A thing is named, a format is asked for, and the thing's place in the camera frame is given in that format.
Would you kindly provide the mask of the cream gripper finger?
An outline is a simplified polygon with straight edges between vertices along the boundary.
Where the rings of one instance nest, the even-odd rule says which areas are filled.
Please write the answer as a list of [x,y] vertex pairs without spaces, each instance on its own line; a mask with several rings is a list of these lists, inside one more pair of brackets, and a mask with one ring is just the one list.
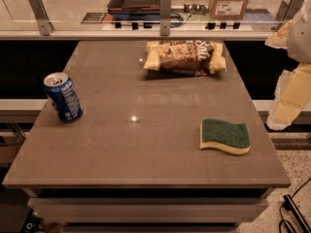
[[265,40],[265,44],[274,49],[285,50],[287,48],[287,40],[291,23],[291,21],[288,21],[282,25],[277,32]]
[[266,124],[272,130],[284,130],[311,103],[311,64],[300,63],[293,71],[284,70],[274,95]]

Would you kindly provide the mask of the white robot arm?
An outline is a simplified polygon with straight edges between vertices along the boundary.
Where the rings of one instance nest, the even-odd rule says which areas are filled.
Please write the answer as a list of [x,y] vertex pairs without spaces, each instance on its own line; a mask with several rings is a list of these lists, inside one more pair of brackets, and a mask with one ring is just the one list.
[[298,62],[293,71],[284,70],[279,77],[266,121],[270,129],[283,130],[311,102],[311,0],[304,0],[294,18],[265,44],[286,50],[288,57]]

